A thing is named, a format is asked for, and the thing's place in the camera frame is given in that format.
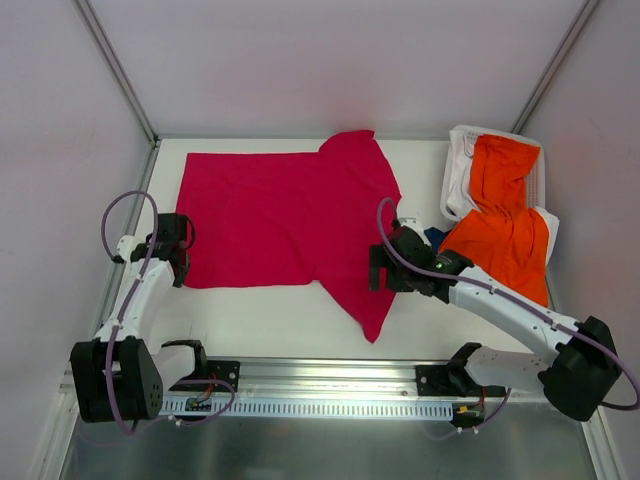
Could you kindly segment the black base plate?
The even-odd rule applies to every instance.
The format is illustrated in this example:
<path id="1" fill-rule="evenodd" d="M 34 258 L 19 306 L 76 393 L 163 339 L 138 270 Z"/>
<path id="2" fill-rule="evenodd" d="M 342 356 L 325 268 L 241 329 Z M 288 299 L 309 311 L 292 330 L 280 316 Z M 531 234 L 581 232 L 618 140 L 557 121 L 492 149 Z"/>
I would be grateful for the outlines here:
<path id="1" fill-rule="evenodd" d="M 234 360 L 208 359 L 206 366 L 197 367 L 193 373 L 182 378 L 170 388 L 176 392 L 205 392 L 211 388 L 213 392 L 227 392 L 223 385 L 214 385 L 211 380 L 228 383 L 234 392 L 238 390 L 241 363 Z"/>
<path id="2" fill-rule="evenodd" d="M 462 368 L 445 364 L 416 365 L 415 383 L 419 396 L 499 398 L 506 394 L 504 387 L 481 386 Z"/>

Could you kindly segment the magenta t shirt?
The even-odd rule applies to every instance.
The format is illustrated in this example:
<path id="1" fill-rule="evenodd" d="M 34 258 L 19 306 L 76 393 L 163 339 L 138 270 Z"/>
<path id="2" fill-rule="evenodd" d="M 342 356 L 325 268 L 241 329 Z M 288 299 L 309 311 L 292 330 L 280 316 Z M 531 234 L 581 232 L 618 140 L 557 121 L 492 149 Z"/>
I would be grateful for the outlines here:
<path id="1" fill-rule="evenodd" d="M 369 288 L 381 200 L 399 202 L 371 130 L 336 134 L 315 152 L 190 153 L 176 211 L 195 226 L 186 286 L 318 282 L 375 342 L 394 295 Z"/>

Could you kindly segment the aluminium frame post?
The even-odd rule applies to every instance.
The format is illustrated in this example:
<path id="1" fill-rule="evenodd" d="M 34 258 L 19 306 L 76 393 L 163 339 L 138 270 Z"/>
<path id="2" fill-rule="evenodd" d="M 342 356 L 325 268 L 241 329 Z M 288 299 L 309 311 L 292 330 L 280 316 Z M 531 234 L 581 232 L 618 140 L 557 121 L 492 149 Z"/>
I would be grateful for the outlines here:
<path id="1" fill-rule="evenodd" d="M 581 3 L 580 8 L 527 97 L 510 129 L 511 133 L 521 134 L 524 131 L 601 5 L 601 0 L 585 0 Z"/>
<path id="2" fill-rule="evenodd" d="M 103 62 L 105 63 L 116 86 L 122 94 L 131 114 L 140 128 L 144 138 L 149 144 L 155 146 L 158 142 L 158 134 L 152 125 L 145 108 L 143 107 L 134 86 L 127 75 L 119 56 L 109 39 L 106 29 L 102 25 L 94 6 L 88 0 L 73 0 L 81 21 L 94 42 Z"/>

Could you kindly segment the right aluminium frame post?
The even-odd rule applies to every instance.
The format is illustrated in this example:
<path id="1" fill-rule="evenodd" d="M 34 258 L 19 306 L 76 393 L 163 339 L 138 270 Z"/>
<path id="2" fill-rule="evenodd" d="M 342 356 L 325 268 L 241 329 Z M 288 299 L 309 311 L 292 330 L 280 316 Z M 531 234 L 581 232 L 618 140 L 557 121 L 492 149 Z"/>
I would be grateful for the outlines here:
<path id="1" fill-rule="evenodd" d="M 601 5 L 601 0 L 585 0 L 581 3 L 580 8 L 527 97 L 510 129 L 511 133 L 521 134 L 524 131 Z"/>

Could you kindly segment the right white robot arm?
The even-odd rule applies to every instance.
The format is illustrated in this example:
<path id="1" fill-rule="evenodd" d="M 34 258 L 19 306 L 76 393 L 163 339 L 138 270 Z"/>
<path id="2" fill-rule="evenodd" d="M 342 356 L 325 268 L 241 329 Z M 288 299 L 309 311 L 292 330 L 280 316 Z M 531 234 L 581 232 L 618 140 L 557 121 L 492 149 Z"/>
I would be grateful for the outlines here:
<path id="1" fill-rule="evenodd" d="M 472 396 L 481 388 L 543 395 L 558 411 L 585 422 L 605 403 L 622 374 L 611 331 L 590 316 L 584 321 L 540 306 L 500 284 L 453 250 L 434 254 L 407 225 L 369 249 L 369 287 L 418 292 L 468 311 L 510 335 L 526 352 L 467 342 L 438 374 L 418 383 L 442 395 Z"/>

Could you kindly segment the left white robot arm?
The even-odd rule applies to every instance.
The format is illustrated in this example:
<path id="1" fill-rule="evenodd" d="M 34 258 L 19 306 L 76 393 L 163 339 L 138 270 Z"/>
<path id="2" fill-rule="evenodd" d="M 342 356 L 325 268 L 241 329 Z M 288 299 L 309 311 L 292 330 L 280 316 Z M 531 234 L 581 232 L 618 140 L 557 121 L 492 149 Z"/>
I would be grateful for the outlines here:
<path id="1" fill-rule="evenodd" d="M 204 346 L 198 340 L 172 340 L 148 347 L 153 324 L 171 289 L 183 286 L 190 268 L 188 250 L 195 227 L 183 214 L 158 216 L 158 232 L 134 245 L 132 236 L 119 241 L 116 259 L 128 267 L 125 287 L 112 313 L 89 341 L 78 342 L 70 354 L 71 370 L 86 423 L 151 420 L 164 393 L 178 382 L 197 390 L 208 381 Z"/>

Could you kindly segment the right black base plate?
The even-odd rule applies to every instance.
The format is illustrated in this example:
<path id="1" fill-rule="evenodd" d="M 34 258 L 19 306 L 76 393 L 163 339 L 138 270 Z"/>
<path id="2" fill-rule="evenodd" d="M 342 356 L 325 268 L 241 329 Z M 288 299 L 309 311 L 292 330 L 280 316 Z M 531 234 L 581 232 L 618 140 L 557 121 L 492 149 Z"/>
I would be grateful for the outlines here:
<path id="1" fill-rule="evenodd" d="M 499 398 L 506 394 L 504 387 L 481 386 L 462 368 L 445 364 L 416 365 L 415 383 L 419 396 Z"/>

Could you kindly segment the orange t shirt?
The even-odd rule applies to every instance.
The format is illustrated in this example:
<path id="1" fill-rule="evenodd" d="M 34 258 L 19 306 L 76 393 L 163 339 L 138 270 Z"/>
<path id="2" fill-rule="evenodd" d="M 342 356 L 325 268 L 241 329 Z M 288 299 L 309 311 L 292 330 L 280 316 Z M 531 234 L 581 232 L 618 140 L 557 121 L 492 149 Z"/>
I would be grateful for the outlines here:
<path id="1" fill-rule="evenodd" d="M 527 206 L 525 182 L 539 153 L 537 146 L 480 136 L 470 172 L 470 193 L 478 208 L 453 228 L 440 250 L 467 257 L 501 284 L 546 307 L 550 232 L 543 216 Z"/>

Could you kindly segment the left aluminium frame post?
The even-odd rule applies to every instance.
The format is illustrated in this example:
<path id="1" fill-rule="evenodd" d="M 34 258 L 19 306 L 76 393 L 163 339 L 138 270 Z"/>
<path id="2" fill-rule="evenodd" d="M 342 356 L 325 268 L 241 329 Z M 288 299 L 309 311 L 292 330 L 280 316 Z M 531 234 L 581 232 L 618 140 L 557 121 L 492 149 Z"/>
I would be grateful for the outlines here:
<path id="1" fill-rule="evenodd" d="M 158 134 L 152 125 L 145 108 L 143 107 L 134 86 L 127 75 L 119 56 L 109 39 L 106 29 L 102 25 L 94 6 L 88 0 L 73 0 L 81 21 L 94 42 L 103 62 L 105 63 L 116 86 L 122 94 L 131 114 L 140 128 L 144 138 L 149 144 L 155 146 L 158 142 Z"/>

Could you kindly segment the aluminium mounting rail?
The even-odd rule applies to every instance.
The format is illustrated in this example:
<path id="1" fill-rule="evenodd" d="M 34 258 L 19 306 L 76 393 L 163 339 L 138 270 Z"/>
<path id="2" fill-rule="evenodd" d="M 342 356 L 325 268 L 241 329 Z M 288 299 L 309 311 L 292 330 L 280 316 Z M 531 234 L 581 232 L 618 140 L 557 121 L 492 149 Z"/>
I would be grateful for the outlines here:
<path id="1" fill-rule="evenodd" d="M 211 380 L 214 385 L 223 385 L 227 392 L 176 392 L 168 395 L 193 396 L 200 405 L 214 394 L 237 396 L 268 396 L 293 398 L 377 398 L 429 397 L 419 396 L 415 383 L 415 366 L 421 364 L 388 364 L 365 361 L 359 364 L 314 361 L 265 361 L 234 360 L 241 363 L 238 390 L 223 381 Z"/>

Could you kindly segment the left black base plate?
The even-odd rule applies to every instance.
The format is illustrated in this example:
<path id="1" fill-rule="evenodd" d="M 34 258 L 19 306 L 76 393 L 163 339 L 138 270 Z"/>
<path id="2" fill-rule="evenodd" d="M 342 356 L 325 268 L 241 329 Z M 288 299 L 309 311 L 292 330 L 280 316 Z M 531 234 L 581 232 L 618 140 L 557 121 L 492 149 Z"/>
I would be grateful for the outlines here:
<path id="1" fill-rule="evenodd" d="M 213 392 L 227 392 L 223 385 L 214 385 L 211 380 L 228 383 L 234 392 L 238 390 L 241 363 L 234 360 L 208 359 L 206 366 L 197 367 L 193 373 L 182 378 L 170 388 L 176 392 L 205 392 L 211 388 Z"/>

